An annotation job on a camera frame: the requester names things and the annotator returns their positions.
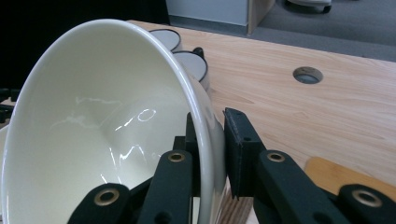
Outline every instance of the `dark object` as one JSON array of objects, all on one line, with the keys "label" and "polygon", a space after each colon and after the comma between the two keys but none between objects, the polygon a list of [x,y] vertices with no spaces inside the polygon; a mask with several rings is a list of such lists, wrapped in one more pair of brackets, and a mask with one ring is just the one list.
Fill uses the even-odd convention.
[{"label": "dark object", "polygon": [[191,190],[191,154],[185,150],[164,153],[137,223],[191,223]]},{"label": "dark object", "polygon": [[0,8],[0,88],[9,89],[21,89],[45,50],[85,21],[118,19],[169,24],[165,0],[6,1]]},{"label": "dark object", "polygon": [[329,13],[331,9],[332,9],[332,6],[326,6],[323,8],[323,13]]},{"label": "dark object", "polygon": [[226,168],[233,197],[253,197],[254,164],[266,148],[244,113],[226,108],[224,115]]},{"label": "dark object", "polygon": [[192,50],[192,53],[200,56],[202,59],[205,59],[205,55],[204,55],[204,49],[201,47],[195,48]]},{"label": "dark object", "polygon": [[11,97],[11,102],[15,102],[19,94],[20,90],[0,89],[0,123],[4,123],[6,119],[10,119],[14,110],[13,105],[2,105],[1,103],[9,97]]},{"label": "dark object", "polygon": [[194,164],[192,167],[192,194],[194,197],[199,197],[201,195],[201,163],[191,113],[187,115],[186,136],[175,137],[173,150],[186,150],[192,155],[192,163]]}]

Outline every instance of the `black plastic part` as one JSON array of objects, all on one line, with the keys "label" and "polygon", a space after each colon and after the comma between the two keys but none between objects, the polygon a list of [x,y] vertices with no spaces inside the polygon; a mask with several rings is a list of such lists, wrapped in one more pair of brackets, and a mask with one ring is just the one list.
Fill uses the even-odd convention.
[{"label": "black plastic part", "polygon": [[323,13],[324,14],[329,13],[331,9],[332,9],[332,6],[326,6],[323,8]]},{"label": "black plastic part", "polygon": [[0,89],[0,103],[8,99],[9,97],[9,89],[1,88]]},{"label": "black plastic part", "polygon": [[185,150],[186,149],[185,141],[186,141],[185,136],[176,136],[172,149],[173,150]]},{"label": "black plastic part", "polygon": [[205,58],[204,49],[201,48],[201,47],[198,47],[198,48],[193,49],[193,50],[192,50],[192,53],[194,53],[194,54],[200,56],[202,59]]},{"label": "black plastic part", "polygon": [[126,212],[128,213],[128,222],[124,224],[135,224],[140,217],[140,212],[145,202],[146,195],[149,191],[152,178],[146,180],[140,185],[130,190],[130,198],[127,205]]},{"label": "black plastic part", "polygon": [[256,182],[256,194],[253,198],[253,207],[259,223],[279,224],[282,223],[280,214],[276,211],[270,195],[268,195],[260,179]]},{"label": "black plastic part", "polygon": [[383,193],[363,185],[341,187],[336,205],[352,223],[396,223],[396,203]]},{"label": "black plastic part", "polygon": [[6,119],[10,119],[13,110],[13,105],[0,105],[0,123],[4,123]]},{"label": "black plastic part", "polygon": [[194,195],[194,197],[199,197],[201,195],[201,163],[199,159],[198,142],[191,113],[187,115],[185,150],[190,152],[190,154],[192,155],[192,162],[194,164],[192,194]]},{"label": "black plastic part", "polygon": [[18,100],[18,97],[20,96],[21,90],[11,90],[10,92],[10,97],[11,97],[11,102],[16,102]]},{"label": "black plastic part", "polygon": [[253,197],[254,165],[265,146],[244,113],[226,108],[224,116],[226,168],[233,197]]},{"label": "black plastic part", "polygon": [[129,200],[129,190],[120,184],[104,184],[91,190],[78,205],[68,224],[118,224],[127,223],[124,208]]},{"label": "black plastic part", "polygon": [[276,150],[262,152],[257,174],[282,223],[349,223],[288,154]]},{"label": "black plastic part", "polygon": [[164,153],[152,178],[137,223],[191,223],[191,190],[191,154],[184,150]]}]

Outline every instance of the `plywood piece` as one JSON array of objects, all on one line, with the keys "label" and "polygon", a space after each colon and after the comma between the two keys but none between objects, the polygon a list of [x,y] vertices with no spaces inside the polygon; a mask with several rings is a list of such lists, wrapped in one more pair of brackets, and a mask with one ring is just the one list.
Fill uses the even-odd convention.
[{"label": "plywood piece", "polygon": [[394,186],[334,162],[318,157],[312,158],[308,161],[304,170],[317,186],[333,194],[337,195],[339,189],[344,185],[362,184],[379,190],[396,202],[396,188]]},{"label": "plywood piece", "polygon": [[257,25],[273,7],[275,0],[248,0],[247,33],[253,33]]}]

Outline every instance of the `black bracket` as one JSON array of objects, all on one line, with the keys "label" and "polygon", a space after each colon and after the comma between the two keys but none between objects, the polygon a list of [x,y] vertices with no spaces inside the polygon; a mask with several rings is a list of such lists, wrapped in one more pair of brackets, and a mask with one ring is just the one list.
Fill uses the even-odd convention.
[{"label": "black bracket", "polygon": [[254,198],[260,223],[395,223],[396,203],[386,195],[362,185],[331,195],[288,154],[266,150],[244,113],[226,108],[224,114],[232,194]]}]

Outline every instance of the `round hole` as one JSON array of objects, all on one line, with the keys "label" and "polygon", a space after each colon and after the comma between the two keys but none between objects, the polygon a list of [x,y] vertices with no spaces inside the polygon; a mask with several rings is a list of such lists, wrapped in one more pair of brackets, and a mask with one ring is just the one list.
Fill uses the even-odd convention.
[{"label": "round hole", "polygon": [[299,67],[294,70],[293,76],[304,84],[317,84],[323,79],[323,74],[313,67]]},{"label": "round hole", "polygon": [[172,153],[168,156],[168,160],[173,162],[184,161],[184,159],[185,157],[181,153]]},{"label": "round hole", "polygon": [[332,219],[323,213],[315,213],[314,220],[319,224],[332,224]]},{"label": "round hole", "polygon": [[276,153],[276,152],[271,152],[271,153],[269,153],[269,154],[267,155],[267,158],[268,158],[270,161],[276,161],[276,162],[282,162],[282,161],[285,160],[285,157],[284,157],[283,155],[281,155],[281,154],[279,154],[279,153]]},{"label": "round hole", "polygon": [[114,203],[120,197],[116,189],[102,189],[95,195],[94,202],[99,206],[106,206]]},{"label": "round hole", "polygon": [[167,212],[161,212],[155,216],[154,221],[156,224],[168,224],[172,220],[172,217]]},{"label": "round hole", "polygon": [[365,204],[370,207],[380,207],[382,206],[382,201],[372,192],[364,189],[355,189],[352,191],[352,196],[356,201]]}]

